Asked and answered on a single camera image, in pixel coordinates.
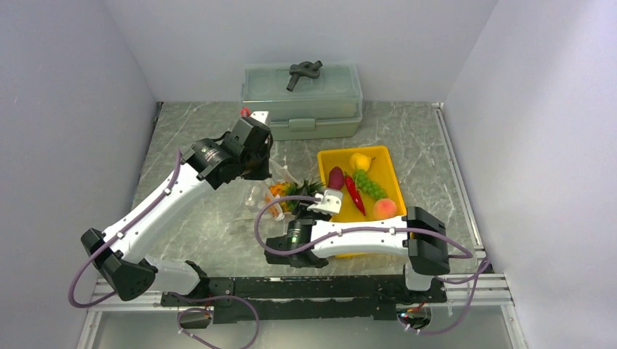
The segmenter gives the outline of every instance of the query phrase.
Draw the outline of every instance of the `gray wall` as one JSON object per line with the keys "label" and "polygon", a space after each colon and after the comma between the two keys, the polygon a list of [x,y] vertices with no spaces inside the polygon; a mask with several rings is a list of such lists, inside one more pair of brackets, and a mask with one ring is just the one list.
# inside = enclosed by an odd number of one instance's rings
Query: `gray wall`
{"label": "gray wall", "polygon": [[0,348],[75,348],[79,237],[129,209],[156,103],[101,1],[3,1],[0,16]]}
{"label": "gray wall", "polygon": [[617,347],[617,3],[500,0],[445,116],[531,348]]}
{"label": "gray wall", "polygon": [[158,100],[239,100],[246,63],[349,60],[370,100],[443,101],[497,0],[107,0]]}

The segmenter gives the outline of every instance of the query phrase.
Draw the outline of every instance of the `table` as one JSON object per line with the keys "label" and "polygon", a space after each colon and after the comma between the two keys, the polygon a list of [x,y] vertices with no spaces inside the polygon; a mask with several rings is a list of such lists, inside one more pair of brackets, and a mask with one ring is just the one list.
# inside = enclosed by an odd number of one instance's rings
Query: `table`
{"label": "table", "polygon": [[[172,171],[175,150],[218,137],[239,118],[238,103],[164,103],[143,164],[134,206]],[[385,145],[407,206],[421,206],[445,222],[447,235],[473,248],[474,240],[450,170],[447,149],[430,103],[366,102],[356,135],[326,140],[275,142],[271,158],[297,178],[319,178],[317,152]],[[151,250],[168,260],[192,260],[209,276],[314,276],[401,273],[405,258],[365,254],[332,258],[322,269],[269,265],[255,242],[252,215],[243,200],[252,183],[235,180],[201,200]],[[283,222],[264,222],[264,239],[283,234]],[[451,260],[453,273],[476,269],[475,260]]]}

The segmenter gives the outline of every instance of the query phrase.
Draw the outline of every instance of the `peach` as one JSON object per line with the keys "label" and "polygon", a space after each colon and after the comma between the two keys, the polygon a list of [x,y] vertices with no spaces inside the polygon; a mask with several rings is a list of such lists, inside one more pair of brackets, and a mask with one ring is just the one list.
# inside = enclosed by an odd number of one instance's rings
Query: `peach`
{"label": "peach", "polygon": [[375,220],[387,220],[388,218],[395,217],[397,212],[397,203],[389,198],[377,200],[375,206],[373,206],[373,218],[375,218]]}

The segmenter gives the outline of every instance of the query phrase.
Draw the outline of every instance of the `chili pepper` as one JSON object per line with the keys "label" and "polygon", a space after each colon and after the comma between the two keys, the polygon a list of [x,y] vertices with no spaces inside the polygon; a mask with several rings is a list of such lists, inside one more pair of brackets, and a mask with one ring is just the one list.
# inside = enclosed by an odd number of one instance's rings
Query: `chili pepper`
{"label": "chili pepper", "polygon": [[354,179],[346,175],[345,176],[345,186],[347,187],[349,196],[351,196],[351,200],[354,201],[354,205],[356,205],[356,208],[360,212],[362,212],[364,216],[366,216],[365,205],[362,203],[362,198],[360,198],[360,194],[358,193],[358,190],[356,189],[356,183],[354,182]]}

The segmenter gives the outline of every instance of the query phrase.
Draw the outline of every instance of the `purple vegetable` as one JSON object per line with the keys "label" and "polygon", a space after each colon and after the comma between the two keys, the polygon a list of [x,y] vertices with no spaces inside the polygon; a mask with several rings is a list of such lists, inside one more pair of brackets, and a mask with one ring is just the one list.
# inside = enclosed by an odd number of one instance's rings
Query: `purple vegetable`
{"label": "purple vegetable", "polygon": [[345,183],[345,175],[340,167],[335,167],[328,174],[328,188],[340,190]]}

